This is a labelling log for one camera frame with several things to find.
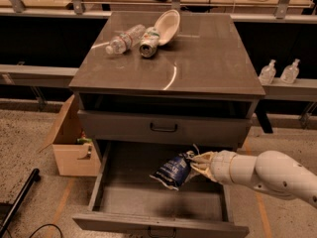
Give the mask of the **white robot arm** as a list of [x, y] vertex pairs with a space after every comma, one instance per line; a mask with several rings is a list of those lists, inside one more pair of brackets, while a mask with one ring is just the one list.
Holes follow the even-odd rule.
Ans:
[[284, 200], [299, 198], [317, 208], [317, 176], [282, 152], [207, 152], [193, 157], [190, 165], [214, 182], [242, 185]]

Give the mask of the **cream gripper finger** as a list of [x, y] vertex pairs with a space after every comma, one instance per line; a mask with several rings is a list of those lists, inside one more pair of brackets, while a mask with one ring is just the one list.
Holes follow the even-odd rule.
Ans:
[[191, 161], [197, 164], [210, 164], [213, 158], [215, 157], [215, 152], [206, 152], [203, 154], [199, 154], [194, 156]]
[[198, 174], [212, 180], [213, 175], [211, 173], [210, 165], [209, 164], [192, 164], [192, 169], [196, 171]]

